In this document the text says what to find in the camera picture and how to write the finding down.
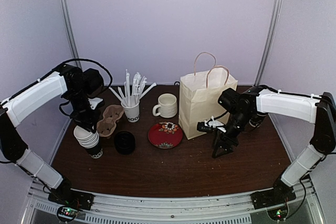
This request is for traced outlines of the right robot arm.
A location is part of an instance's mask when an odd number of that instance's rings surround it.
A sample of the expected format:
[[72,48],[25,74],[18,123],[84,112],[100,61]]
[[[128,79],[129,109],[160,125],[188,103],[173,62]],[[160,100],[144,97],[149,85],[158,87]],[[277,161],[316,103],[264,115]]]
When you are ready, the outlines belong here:
[[274,204],[287,198],[293,186],[335,150],[335,101],[328,92],[296,94],[263,85],[238,93],[229,88],[221,93],[218,104],[229,114],[229,119],[226,124],[215,117],[205,121],[210,131],[216,133],[213,158],[232,153],[238,145],[238,135],[246,125],[257,128],[268,114],[302,120],[314,126],[308,145],[273,183],[269,199]]

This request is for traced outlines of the cardboard cup carrier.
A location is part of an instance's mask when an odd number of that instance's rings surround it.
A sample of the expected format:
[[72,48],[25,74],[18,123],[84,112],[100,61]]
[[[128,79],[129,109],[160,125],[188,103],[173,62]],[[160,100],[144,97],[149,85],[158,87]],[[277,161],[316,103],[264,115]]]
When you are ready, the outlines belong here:
[[102,114],[102,120],[97,123],[97,132],[100,137],[110,138],[122,118],[124,109],[120,105],[107,106]]

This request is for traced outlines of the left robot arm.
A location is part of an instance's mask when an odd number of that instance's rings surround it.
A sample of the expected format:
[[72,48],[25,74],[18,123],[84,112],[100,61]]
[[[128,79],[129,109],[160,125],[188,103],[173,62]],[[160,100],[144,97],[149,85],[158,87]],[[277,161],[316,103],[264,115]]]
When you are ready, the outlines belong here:
[[104,85],[98,70],[82,71],[67,60],[1,104],[1,151],[4,157],[40,180],[64,205],[76,197],[70,181],[31,151],[16,128],[30,114],[55,97],[72,105],[68,115],[76,123],[75,137],[91,155],[99,156],[97,123],[103,99],[89,96]]

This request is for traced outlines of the cream paper bag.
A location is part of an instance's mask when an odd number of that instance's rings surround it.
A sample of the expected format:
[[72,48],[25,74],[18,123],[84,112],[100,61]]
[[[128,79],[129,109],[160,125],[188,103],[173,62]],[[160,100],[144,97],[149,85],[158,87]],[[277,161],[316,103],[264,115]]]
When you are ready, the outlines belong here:
[[197,72],[194,62],[193,73],[180,78],[178,122],[188,140],[204,134],[197,130],[198,122],[225,112],[218,98],[228,88],[236,90],[237,85],[226,67],[214,63],[211,69]]

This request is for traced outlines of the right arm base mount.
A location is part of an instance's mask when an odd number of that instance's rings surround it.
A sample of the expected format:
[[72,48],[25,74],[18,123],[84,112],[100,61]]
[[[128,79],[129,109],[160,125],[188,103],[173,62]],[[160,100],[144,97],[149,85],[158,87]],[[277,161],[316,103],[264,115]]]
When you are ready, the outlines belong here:
[[296,194],[290,190],[269,189],[252,193],[251,200],[254,209],[266,208],[268,217],[273,221],[284,221],[289,217],[288,202],[296,199]]

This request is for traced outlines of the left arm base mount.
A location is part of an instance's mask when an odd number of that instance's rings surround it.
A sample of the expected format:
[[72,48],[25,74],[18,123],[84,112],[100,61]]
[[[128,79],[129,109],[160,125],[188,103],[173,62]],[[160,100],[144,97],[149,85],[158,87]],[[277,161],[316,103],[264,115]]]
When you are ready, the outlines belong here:
[[91,209],[94,195],[72,190],[70,199],[61,199],[55,193],[50,192],[48,200],[60,204],[56,210],[56,217],[61,222],[69,223],[75,220],[84,210]]

